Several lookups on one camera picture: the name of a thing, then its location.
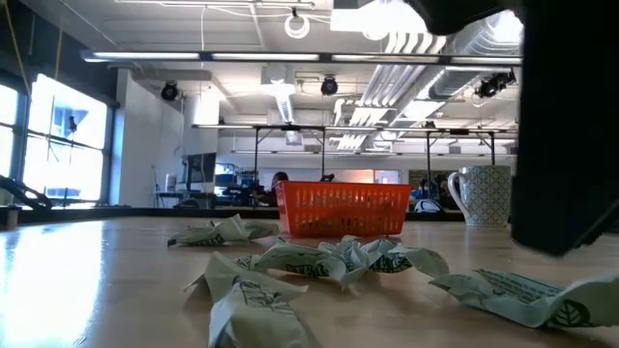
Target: person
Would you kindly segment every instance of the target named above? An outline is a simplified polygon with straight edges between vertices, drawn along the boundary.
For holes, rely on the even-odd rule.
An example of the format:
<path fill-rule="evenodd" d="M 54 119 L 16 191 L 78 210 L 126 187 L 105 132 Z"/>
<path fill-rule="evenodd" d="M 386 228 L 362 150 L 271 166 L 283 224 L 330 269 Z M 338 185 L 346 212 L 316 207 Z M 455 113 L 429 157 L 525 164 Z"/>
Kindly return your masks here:
<path fill-rule="evenodd" d="M 256 191 L 253 192 L 253 199 L 258 203 L 266 204 L 269 207 L 277 207 L 278 206 L 278 197 L 275 193 L 275 186 L 282 181 L 288 181 L 288 174 L 285 172 L 277 172 L 273 176 L 273 180 L 271 180 L 271 190 L 268 192 L 264 192 L 260 194 Z"/>

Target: green leaf logo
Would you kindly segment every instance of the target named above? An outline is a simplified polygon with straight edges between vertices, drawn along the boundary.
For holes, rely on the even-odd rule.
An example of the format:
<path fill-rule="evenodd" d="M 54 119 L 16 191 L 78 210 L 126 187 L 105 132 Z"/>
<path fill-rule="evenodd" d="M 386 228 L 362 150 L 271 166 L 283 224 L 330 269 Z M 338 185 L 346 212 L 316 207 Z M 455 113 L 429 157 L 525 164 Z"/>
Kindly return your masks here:
<path fill-rule="evenodd" d="M 572 300 L 565 300 L 550 319 L 551 324 L 565 328 L 588 328 L 591 316 L 589 309 L 584 305 Z"/>

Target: tea bag wrapper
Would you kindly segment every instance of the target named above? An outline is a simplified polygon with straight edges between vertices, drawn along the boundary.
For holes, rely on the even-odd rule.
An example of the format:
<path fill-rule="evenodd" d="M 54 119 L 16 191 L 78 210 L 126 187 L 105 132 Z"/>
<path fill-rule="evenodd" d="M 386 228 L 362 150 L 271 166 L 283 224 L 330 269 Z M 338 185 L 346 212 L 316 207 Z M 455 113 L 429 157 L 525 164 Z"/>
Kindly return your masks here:
<path fill-rule="evenodd" d="M 530 328 L 593 328 L 619 324 L 619 276 L 579 280 L 562 288 L 509 272 L 444 275 L 430 284 L 465 305 Z"/>

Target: window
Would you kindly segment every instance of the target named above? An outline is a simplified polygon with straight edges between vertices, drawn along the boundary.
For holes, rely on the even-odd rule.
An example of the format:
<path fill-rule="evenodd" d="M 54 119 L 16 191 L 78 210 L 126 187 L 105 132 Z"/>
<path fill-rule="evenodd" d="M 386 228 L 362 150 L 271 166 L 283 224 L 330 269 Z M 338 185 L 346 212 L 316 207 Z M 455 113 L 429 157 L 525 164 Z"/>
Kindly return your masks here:
<path fill-rule="evenodd" d="M 0 85 L 0 175 L 6 177 L 11 170 L 17 97 L 17 91 Z"/>
<path fill-rule="evenodd" d="M 32 88 L 24 183 L 50 198 L 99 200 L 106 124 L 104 103 L 39 74 Z"/>
<path fill-rule="evenodd" d="M 13 130 L 0 127 L 0 175 L 9 176 L 11 152 L 13 150 Z"/>

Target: mug handle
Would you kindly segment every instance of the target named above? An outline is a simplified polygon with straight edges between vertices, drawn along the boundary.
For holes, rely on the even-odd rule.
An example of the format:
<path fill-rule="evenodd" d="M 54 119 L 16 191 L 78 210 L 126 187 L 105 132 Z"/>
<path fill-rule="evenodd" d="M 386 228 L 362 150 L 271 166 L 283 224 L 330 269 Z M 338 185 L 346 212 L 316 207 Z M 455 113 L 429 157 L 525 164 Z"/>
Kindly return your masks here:
<path fill-rule="evenodd" d="M 460 195 L 457 194 L 456 186 L 454 185 L 454 179 L 456 177 L 460 178 L 460 191 L 462 191 L 462 184 L 464 184 L 464 183 L 466 183 L 466 181 L 468 181 L 468 178 L 466 177 L 466 175 L 464 175 L 464 174 L 462 174 L 460 172 L 454 172 L 454 173 L 450 174 L 449 179 L 447 179 L 447 186 L 449 187 L 449 193 L 452 195 L 452 197 L 456 201 L 456 204 L 462 210 L 462 213 L 464 214 L 464 217 L 465 218 L 469 218 L 471 216 L 470 209 L 466 205 L 464 205 L 464 202 L 462 202 L 462 199 L 460 198 Z"/>

